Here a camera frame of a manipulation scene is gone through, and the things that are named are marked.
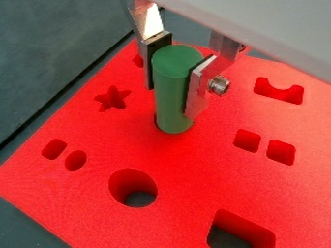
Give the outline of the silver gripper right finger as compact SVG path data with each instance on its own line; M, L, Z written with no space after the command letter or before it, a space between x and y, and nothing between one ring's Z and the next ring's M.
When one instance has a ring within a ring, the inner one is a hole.
M246 53L246 45L216 31L210 32L208 55L190 69L185 97L185 117L193 120L208 107L210 94L221 96L229 88L229 80L222 71Z

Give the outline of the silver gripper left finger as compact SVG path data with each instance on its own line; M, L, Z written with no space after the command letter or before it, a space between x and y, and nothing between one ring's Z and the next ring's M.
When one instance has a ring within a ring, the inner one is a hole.
M144 86L150 90L153 88L150 57L160 48L172 44L172 33L164 29L154 3L148 0L126 0L126 7L144 61Z

